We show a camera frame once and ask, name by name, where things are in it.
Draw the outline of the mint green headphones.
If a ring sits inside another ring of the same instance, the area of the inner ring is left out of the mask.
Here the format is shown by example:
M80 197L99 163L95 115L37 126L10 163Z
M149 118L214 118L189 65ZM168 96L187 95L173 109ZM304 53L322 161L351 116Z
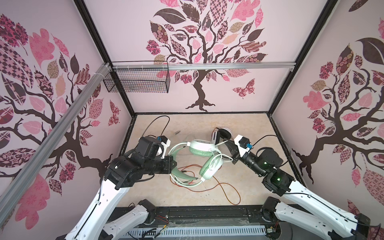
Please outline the mint green headphones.
M175 145L169 151L168 156L173 156L176 160L176 156L183 148L188 148L189 152L198 157L206 157L208 160L201 167L199 177L189 176L179 169L174 168L170 173L171 179L174 183L184 188L194 188L199 186L206 180L213 178L215 173L223 166L224 163L231 163L232 158L223 154L219 148L219 144L215 145L211 142L204 140L193 140L191 142L182 142Z

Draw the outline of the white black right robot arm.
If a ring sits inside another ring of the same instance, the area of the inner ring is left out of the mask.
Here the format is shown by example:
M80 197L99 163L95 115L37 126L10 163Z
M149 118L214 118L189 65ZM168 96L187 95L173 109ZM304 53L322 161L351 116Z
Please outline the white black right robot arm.
M271 193L302 207L296 209L283 201L269 197L261 210L268 222L283 221L300 227L324 240L366 240L370 230L370 219L354 215L316 195L285 171L283 160L270 147L252 153L249 139L238 136L225 143L235 163L242 162L256 175Z

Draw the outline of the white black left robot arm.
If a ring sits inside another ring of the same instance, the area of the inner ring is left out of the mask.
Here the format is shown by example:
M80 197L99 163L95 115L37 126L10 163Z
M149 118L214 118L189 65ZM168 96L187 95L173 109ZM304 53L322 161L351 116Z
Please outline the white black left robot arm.
M166 156L171 141L165 137L141 137L138 145L115 158L103 176L101 186L91 204L61 240L118 240L134 227L152 223L156 207L144 199L128 213L110 220L117 204L144 175L168 175L176 167L173 157Z

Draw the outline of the white black headphones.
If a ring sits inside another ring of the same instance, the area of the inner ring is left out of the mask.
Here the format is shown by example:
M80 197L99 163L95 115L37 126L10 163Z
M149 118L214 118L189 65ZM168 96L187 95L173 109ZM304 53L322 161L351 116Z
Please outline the white black headphones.
M232 132L229 128L214 128L212 132L211 142L215 145L220 143L220 140L230 140L232 138Z

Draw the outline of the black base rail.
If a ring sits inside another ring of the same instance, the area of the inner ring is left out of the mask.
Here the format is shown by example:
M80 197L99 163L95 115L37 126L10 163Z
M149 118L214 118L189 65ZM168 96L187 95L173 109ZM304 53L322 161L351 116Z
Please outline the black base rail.
M275 225L271 212L263 213L261 205L156 207L140 227L161 224L189 224L202 221L244 220L249 224Z

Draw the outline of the aluminium rail back wall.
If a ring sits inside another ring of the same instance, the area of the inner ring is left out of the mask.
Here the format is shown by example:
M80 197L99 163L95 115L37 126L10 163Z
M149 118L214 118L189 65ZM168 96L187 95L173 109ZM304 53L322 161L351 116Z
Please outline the aluminium rail back wall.
M114 63L114 70L159 70L159 71L190 71L190 70L230 70L230 69L294 69L294 62L260 62L260 63L219 63L219 64L143 64L139 62Z

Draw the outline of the aluminium rail wall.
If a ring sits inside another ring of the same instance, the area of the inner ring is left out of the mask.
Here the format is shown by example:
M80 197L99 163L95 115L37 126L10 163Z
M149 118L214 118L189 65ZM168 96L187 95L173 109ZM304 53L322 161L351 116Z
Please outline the aluminium rail wall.
M230 69L294 69L294 62L260 62L260 63L219 63L219 64L143 64L139 62L114 63L114 70L159 70L159 71L190 71L190 70L230 70Z
M102 82L104 77L110 72L111 64L103 63L91 78L82 93L75 99L64 116L59 120L53 131L47 136L43 143L37 148L32 158L21 169L20 173L8 186L1 196L1 224L5 222L12 210L18 204L20 198L32 184L37 174L43 168L44 163L59 144L70 125L79 115L88 99L92 96L94 90Z

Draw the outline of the aluminium rail left wall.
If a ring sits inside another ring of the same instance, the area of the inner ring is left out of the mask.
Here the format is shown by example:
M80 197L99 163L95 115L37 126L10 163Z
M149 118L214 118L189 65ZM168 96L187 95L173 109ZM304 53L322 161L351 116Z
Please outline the aluminium rail left wall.
M92 96L94 90L102 82L104 77L110 72L111 64L103 63L91 78L82 93L75 99L64 116L59 120L53 131L47 136L43 143L37 148L32 158L21 169L20 173L8 186L1 196L1 224L5 222L12 210L18 204L20 198L32 184L37 174L43 168L44 163L59 144L70 125L79 115L88 99Z

